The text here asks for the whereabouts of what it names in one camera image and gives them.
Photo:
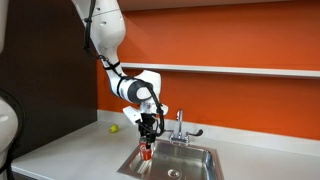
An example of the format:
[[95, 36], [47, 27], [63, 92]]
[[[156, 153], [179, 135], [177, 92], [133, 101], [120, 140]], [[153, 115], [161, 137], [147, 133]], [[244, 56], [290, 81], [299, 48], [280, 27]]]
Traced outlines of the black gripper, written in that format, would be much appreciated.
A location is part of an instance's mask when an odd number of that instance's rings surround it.
[[146, 145], [147, 149], [151, 148], [151, 145], [155, 142], [156, 137], [161, 135], [161, 133], [158, 132], [158, 128], [153, 128], [153, 125], [156, 123], [158, 123], [158, 120], [153, 114], [141, 114], [141, 119], [137, 121], [138, 130], [140, 132], [139, 145]]

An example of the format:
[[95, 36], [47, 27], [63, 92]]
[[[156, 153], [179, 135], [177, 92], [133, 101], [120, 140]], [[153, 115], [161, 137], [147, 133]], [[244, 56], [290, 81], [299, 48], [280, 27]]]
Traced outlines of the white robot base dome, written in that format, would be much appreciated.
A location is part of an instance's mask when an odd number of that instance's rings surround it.
[[18, 118], [13, 108], [0, 98], [0, 170], [7, 161], [8, 151], [18, 130]]

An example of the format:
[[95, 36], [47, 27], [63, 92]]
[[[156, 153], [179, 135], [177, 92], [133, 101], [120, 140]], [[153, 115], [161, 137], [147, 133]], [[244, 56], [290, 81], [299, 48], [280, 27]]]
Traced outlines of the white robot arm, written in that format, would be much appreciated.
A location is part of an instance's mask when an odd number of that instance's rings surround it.
[[138, 125], [145, 148], [164, 131], [164, 115], [168, 107], [159, 101], [161, 75], [143, 70], [136, 76], [127, 75], [118, 58], [126, 27], [117, 0], [71, 0], [85, 27], [84, 49], [94, 59], [99, 59], [109, 79], [111, 92], [138, 109], [128, 106], [124, 114]]

